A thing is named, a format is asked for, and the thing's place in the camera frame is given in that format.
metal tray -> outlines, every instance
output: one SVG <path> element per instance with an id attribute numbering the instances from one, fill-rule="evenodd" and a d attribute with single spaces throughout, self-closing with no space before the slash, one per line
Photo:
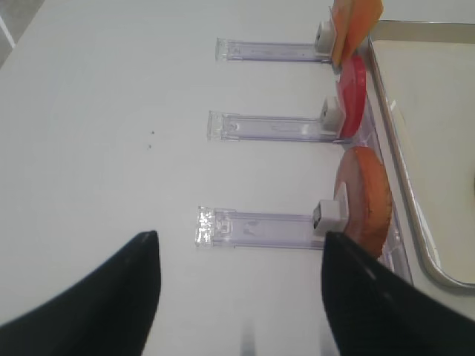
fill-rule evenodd
<path id="1" fill-rule="evenodd" d="M 412 226 L 415 232 L 415 240 L 417 242 L 416 247 L 418 249 L 419 257 L 421 258 L 428 274 L 436 281 L 446 286 L 456 286 L 465 289 L 475 288 L 475 278 L 471 278 L 470 275 L 471 271 L 475 271 L 475 269 L 469 270 L 469 268 L 471 268 L 470 265 L 475 265 L 474 250 L 471 248 L 471 246 L 475 245 L 475 230 L 471 231 L 471 234 L 465 234 L 464 231 L 468 231 L 468 226 L 471 224 L 471 222 L 467 221 L 467 227 L 457 224 L 458 220 L 460 219 L 459 215 L 467 214 L 466 208 L 464 208 L 464 205 L 462 204 L 463 202 L 460 203 L 460 206 L 457 205 L 454 210 L 451 208 L 451 202 L 447 201 L 448 197 L 448 200 L 454 200 L 455 204 L 457 204 L 458 200 L 456 199 L 458 199 L 460 195 L 456 195 L 457 197 L 453 197 L 449 194 L 452 194 L 452 190 L 456 191 L 458 194 L 462 190 L 458 185 L 458 181 L 456 180 L 456 178 L 458 177 L 457 175 L 461 176 L 462 172 L 458 172 L 457 170 L 451 172 L 453 174 L 453 180 L 450 180 L 451 183 L 447 185 L 443 191 L 431 191 L 431 188 L 433 187 L 440 187 L 441 183 L 443 182 L 443 179 L 440 177 L 436 177 L 436 175 L 433 174 L 433 170 L 432 173 L 430 173 L 431 170 L 425 169 L 426 167 L 429 167 L 429 165 L 433 165 L 433 163 L 428 163 L 428 161 L 426 160 L 428 157 L 428 153 L 426 151 L 434 149 L 434 152 L 442 152 L 442 145 L 444 145 L 444 151 L 442 153 L 444 153 L 445 156 L 449 157 L 448 160 L 442 157 L 440 162 L 440 169 L 442 172 L 441 175 L 445 175 L 445 182 L 449 182 L 448 179 L 450 177 L 449 173 L 443 170 L 450 169 L 450 167 L 452 166 L 455 167 L 456 164 L 453 164 L 453 161 L 457 161 L 459 159 L 459 156 L 465 157 L 460 159 L 460 164 L 462 164 L 464 159 L 468 159 L 467 157 L 469 153 L 465 154 L 463 153 L 465 151 L 462 151 L 465 146 L 462 144 L 459 145 L 458 143 L 455 143 L 462 142 L 463 137 L 468 136 L 468 133 L 463 132 L 464 129 L 470 130 L 469 128 L 467 128 L 466 122 L 457 121 L 460 120 L 461 116 L 456 114 L 446 118 L 437 117 L 438 113 L 436 112 L 436 109 L 427 106 L 433 105 L 434 107 L 436 107 L 438 105 L 439 107 L 441 107 L 441 104 L 439 104 L 440 102 L 437 102 L 436 100 L 437 95 L 439 95 L 441 92 L 444 92 L 444 90 L 447 93 L 447 86 L 449 85 L 452 86 L 452 92 L 449 97 L 452 99 L 456 97 L 457 99 L 455 100 L 455 102 L 450 102 L 450 100 L 448 100 L 447 102 L 443 102 L 442 105 L 444 107 L 441 107 L 442 110 L 440 110 L 440 113 L 444 112 L 444 110 L 449 110 L 447 108 L 452 108 L 451 105 L 453 105 L 453 108 L 456 111 L 459 108 L 458 105 L 461 105 L 460 100 L 464 99 L 463 96 L 458 95 L 456 87 L 460 84 L 460 77 L 457 78 L 455 76 L 447 79 L 448 76 L 452 75 L 450 73 L 442 73 L 442 75 L 439 76 L 439 74 L 441 73 L 439 70 L 440 68 L 436 68 L 436 66 L 438 65 L 438 60 L 440 62 L 440 59 L 434 58 L 433 56 L 430 57 L 429 60 L 423 61 L 423 63 L 414 63 L 412 70 L 420 70 L 421 72 L 424 72 L 425 75 L 427 75 L 431 69 L 434 70 L 433 74 L 435 76 L 431 76 L 430 81 L 427 81 L 427 83 L 423 83 L 423 85 L 428 86 L 427 90 L 432 91 L 434 83 L 436 83 L 436 81 L 438 81 L 437 83 L 438 85 L 440 85 L 440 87 L 438 88 L 441 88 L 441 90 L 439 90 L 439 94 L 434 94 L 432 102 L 426 102 L 424 101 L 424 99 L 427 98 L 427 95 L 425 95 L 424 93 L 424 95 L 418 96 L 416 89 L 411 86 L 411 82 L 413 83 L 413 81 L 417 79 L 411 78 L 410 73 L 399 73 L 397 70 L 401 69 L 401 65 L 394 65 L 394 68 L 390 66 L 389 71 L 387 63 L 391 60 L 392 57 L 387 54 L 383 56 L 381 53 L 383 53 L 382 48 L 384 48 L 382 46 L 386 45 L 394 45 L 396 46 L 396 48 L 401 48 L 401 51 L 404 52 L 405 47 L 398 46 L 407 45 L 408 48 L 413 48 L 413 50 L 415 51 L 420 50 L 416 48 L 418 46 L 422 47 L 423 49 L 425 48 L 425 46 L 427 46 L 429 50 L 431 46 L 440 46 L 440 48 L 445 48 L 444 46 L 447 46 L 446 48 L 449 51 L 456 50 L 457 48 L 463 49 L 466 47 L 467 49 L 472 51 L 470 45 L 474 44 L 475 24 L 380 21 L 375 26 L 370 35 L 369 50 L 370 61 L 373 66 L 373 78 L 376 82 L 377 94 L 379 97 L 379 103 L 381 105 L 381 113 L 385 121 L 391 150 L 396 161 L 396 170 L 398 171 L 399 179 L 402 184 L 402 190 L 404 192 L 404 198 L 408 206 L 410 219 L 412 220 Z M 398 57 L 395 58 L 396 62 L 404 61 L 403 57 L 407 55 L 407 53 L 400 53 L 397 50 L 396 52 L 393 51 L 391 55 L 393 55 L 394 53 Z M 451 52 L 450 56 L 456 58 L 453 52 Z M 466 65 L 472 65 L 470 64 L 470 62 L 475 62 L 475 57 L 471 61 L 465 61 L 464 63 Z M 459 71 L 456 71 L 455 68 L 451 68 L 451 70 L 452 69 L 454 73 L 461 73 Z M 397 79 L 396 81 L 393 79 L 389 80 L 389 77 L 397 77 Z M 401 83 L 402 80 L 407 81 L 407 85 L 405 85 L 404 90 L 406 90 L 408 93 L 413 93 L 413 106 L 405 105 L 403 110 L 401 110 L 398 105 L 399 98 L 392 97 L 392 95 L 394 95 L 394 93 L 396 92 L 401 93 L 401 90 L 399 90 L 400 88 L 402 88 L 401 85 L 399 86 L 398 90 L 393 90 L 390 88 L 391 86 L 392 88 L 394 88 L 394 83 Z M 404 112 L 404 110 L 409 107 L 418 108 L 418 110 L 415 112 L 411 112 L 410 115 L 404 117 L 403 114 L 407 114 L 408 112 L 410 112 L 410 110 Z M 417 124 L 419 126 L 417 127 L 423 128 L 424 125 L 420 123 L 423 119 L 420 119 L 420 117 L 424 116 L 423 114 L 421 114 L 421 112 L 430 112 L 430 110 L 425 110 L 427 108 L 430 108 L 432 112 L 426 119 L 429 121 L 427 121 L 424 125 L 426 125 L 426 129 L 430 131 L 430 133 L 425 133 L 427 134 L 427 136 L 425 136 L 425 134 L 421 135 L 420 137 L 424 137 L 421 139 L 419 139 L 419 136 L 417 136 L 418 139 L 415 140 L 414 136 L 421 133 L 419 129 L 415 129 L 414 132 L 411 132 L 410 134 L 406 134 L 407 132 L 405 132 L 404 130 L 410 130 L 407 127 L 412 124 L 407 124 L 407 122 L 411 122 L 411 119 L 419 120 L 419 123 Z M 446 119 L 447 122 L 449 122 L 448 120 L 453 121 L 452 123 L 449 123 L 447 125 L 447 122 L 444 122 L 443 119 Z M 448 128 L 447 132 L 441 132 L 444 127 L 446 129 Z M 454 135 L 455 128 L 457 130 L 460 130 L 460 137 Z M 442 142 L 439 142 L 434 145 L 434 140 L 437 137 L 445 137 L 446 139 L 443 139 Z M 420 148 L 423 147 L 425 143 L 425 138 L 427 138 L 428 144 L 432 143 L 432 146 L 425 147 L 420 150 Z M 471 199 L 474 201 L 475 207 L 475 171 L 471 172 L 471 177 L 468 176 L 467 172 L 465 172 L 464 174 L 465 175 L 463 184 L 468 184 L 469 182 L 467 180 L 471 180 Z M 439 179 L 439 182 L 432 184 L 433 182 L 431 182 L 431 180 L 435 179 Z M 447 211 L 446 215 L 441 216 L 440 211 L 442 211 L 443 208 L 446 208 Z M 449 234 L 447 234 L 447 231 L 450 230 L 452 231 L 452 234 L 450 234 L 449 236 Z"/>

white surface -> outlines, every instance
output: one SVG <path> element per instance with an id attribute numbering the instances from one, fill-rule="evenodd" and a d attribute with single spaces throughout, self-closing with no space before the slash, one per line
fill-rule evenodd
<path id="1" fill-rule="evenodd" d="M 387 18 L 415 19 L 414 1 L 386 2 Z M 193 239 L 198 205 L 308 214 L 331 199 L 337 145 L 206 141 L 210 109 L 320 111 L 329 66 L 216 64 L 214 44 L 312 42 L 328 5 L 47 0 L 0 70 L 0 323 L 155 228 L 163 287 L 144 355 L 237 355 L 244 323 L 258 355 L 321 355 L 319 252 L 198 251 Z M 475 299 L 428 281 L 404 238 L 418 287 L 473 317 Z"/>
<path id="2" fill-rule="evenodd" d="M 398 136 L 434 256 L 455 280 L 475 283 L 475 45 L 377 41 L 374 48 L 402 113 Z"/>

clear plastic holder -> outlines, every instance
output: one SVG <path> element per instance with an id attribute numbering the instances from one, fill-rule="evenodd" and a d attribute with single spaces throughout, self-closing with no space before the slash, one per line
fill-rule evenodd
<path id="1" fill-rule="evenodd" d="M 199 207 L 195 242 L 198 247 L 322 249 L 324 239 L 314 236 L 312 215 Z"/>
<path id="2" fill-rule="evenodd" d="M 320 23 L 314 43 L 245 42 L 218 38 L 216 61 L 332 63 L 335 38 L 336 28 L 330 8 L 330 20 Z"/>
<path id="3" fill-rule="evenodd" d="M 331 63 L 328 53 L 319 53 L 315 43 L 245 42 L 217 39 L 216 61 Z"/>
<path id="4" fill-rule="evenodd" d="M 370 102 L 364 108 L 361 126 L 347 147 L 363 145 L 372 148 L 382 161 Z M 393 217 L 379 262 L 412 284 L 404 243 L 399 234 L 398 214 L 393 204 Z M 322 249 L 324 238 L 314 233 L 313 216 L 298 214 L 262 214 L 232 209 L 198 209 L 195 243 L 198 247 L 252 246 L 268 248 Z"/>
<path id="5" fill-rule="evenodd" d="M 209 112 L 208 140 L 270 140 L 350 143 L 339 128 L 326 127 L 322 118 L 256 116 Z"/>

tray rim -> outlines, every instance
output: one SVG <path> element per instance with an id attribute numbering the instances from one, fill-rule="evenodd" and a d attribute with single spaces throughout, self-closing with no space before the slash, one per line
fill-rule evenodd
<path id="1" fill-rule="evenodd" d="M 408 206 L 411 227 L 415 232 L 415 247 L 428 274 L 444 286 L 475 289 L 475 283 L 466 283 L 448 275 L 438 266 L 428 246 L 433 245 L 425 233 L 422 217 L 418 212 L 417 202 L 406 169 L 401 143 L 394 125 L 390 98 L 382 81 L 381 71 L 376 58 L 373 43 L 380 40 L 406 42 L 442 42 L 475 44 L 475 24 L 454 24 L 444 22 L 406 22 L 379 21 L 373 28 L 369 38 L 370 63 L 376 83 L 376 95 L 379 99 L 381 114 L 385 123 L 390 149 L 396 163 L 396 172 L 402 186 L 404 202 Z"/>

